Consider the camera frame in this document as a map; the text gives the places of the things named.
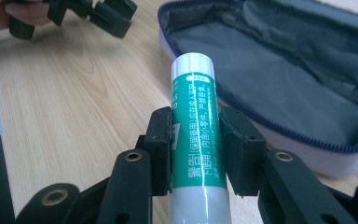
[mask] wooden table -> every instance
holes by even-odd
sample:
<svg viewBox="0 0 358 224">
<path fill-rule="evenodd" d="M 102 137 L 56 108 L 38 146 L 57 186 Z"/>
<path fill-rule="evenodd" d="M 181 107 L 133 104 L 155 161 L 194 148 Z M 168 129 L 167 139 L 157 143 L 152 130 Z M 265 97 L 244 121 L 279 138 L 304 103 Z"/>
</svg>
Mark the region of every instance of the wooden table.
<svg viewBox="0 0 358 224">
<path fill-rule="evenodd" d="M 70 12 L 61 28 L 36 28 L 30 42 L 0 32 L 0 126 L 16 215 L 48 185 L 84 190 L 109 176 L 151 113 L 170 105 L 172 61 L 158 43 L 164 1 L 135 0 L 124 39 Z M 321 179 L 348 194 L 358 185 L 358 173 Z M 233 223 L 260 222 L 256 198 L 230 200 Z M 153 206 L 154 223 L 168 223 L 167 199 Z"/>
</svg>

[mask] tube cap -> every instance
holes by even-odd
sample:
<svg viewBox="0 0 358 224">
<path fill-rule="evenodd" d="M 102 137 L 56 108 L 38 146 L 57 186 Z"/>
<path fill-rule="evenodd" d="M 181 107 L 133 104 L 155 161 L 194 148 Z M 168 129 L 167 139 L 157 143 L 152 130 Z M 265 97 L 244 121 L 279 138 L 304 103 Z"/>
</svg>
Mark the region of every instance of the tube cap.
<svg viewBox="0 0 358 224">
<path fill-rule="evenodd" d="M 183 74 L 191 72 L 199 72 L 209 75 L 214 79 L 212 60 L 201 53 L 186 53 L 173 61 L 172 81 Z"/>
</svg>

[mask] hand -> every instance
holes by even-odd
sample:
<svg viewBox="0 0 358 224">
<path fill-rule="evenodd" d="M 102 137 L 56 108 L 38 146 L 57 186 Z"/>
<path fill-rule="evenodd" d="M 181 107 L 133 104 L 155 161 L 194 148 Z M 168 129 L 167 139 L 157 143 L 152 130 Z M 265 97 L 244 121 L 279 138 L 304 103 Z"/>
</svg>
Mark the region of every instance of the hand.
<svg viewBox="0 0 358 224">
<path fill-rule="evenodd" d="M 0 0 L 0 29 L 8 27 L 9 16 L 13 16 L 27 24 L 37 26 L 49 22 L 48 3 L 42 0 L 6 3 Z"/>
</svg>

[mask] black holder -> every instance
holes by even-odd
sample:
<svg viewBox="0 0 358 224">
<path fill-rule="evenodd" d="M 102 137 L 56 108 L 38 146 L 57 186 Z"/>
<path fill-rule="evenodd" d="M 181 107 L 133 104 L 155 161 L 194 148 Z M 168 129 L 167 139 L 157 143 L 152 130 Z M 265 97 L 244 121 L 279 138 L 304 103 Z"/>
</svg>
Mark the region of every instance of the black holder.
<svg viewBox="0 0 358 224">
<path fill-rule="evenodd" d="M 16 223 L 152 223 L 152 197 L 170 189 L 171 109 L 156 110 L 136 149 L 122 152 L 112 175 L 79 192 L 69 184 L 40 190 Z M 234 192 L 259 196 L 264 223 L 358 223 L 353 197 L 324 186 L 295 154 L 268 150 L 266 140 L 240 111 L 220 113 L 224 163 Z"/>
<path fill-rule="evenodd" d="M 80 18 L 86 19 L 105 30 L 110 35 L 123 38 L 131 26 L 131 18 L 137 6 L 131 0 L 106 0 L 92 7 L 92 0 L 50 0 L 48 17 L 58 26 L 67 9 L 72 9 Z M 9 31 L 19 39 L 30 40 L 34 35 L 34 26 L 11 17 Z"/>
</svg>

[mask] white tube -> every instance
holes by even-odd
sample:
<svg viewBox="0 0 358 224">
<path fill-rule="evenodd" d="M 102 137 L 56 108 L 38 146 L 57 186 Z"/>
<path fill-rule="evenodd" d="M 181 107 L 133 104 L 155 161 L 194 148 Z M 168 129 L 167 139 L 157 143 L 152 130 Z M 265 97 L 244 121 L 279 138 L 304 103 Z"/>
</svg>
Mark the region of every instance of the white tube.
<svg viewBox="0 0 358 224">
<path fill-rule="evenodd" d="M 172 64 L 170 221 L 231 223 L 213 63 L 188 53 Z"/>
</svg>

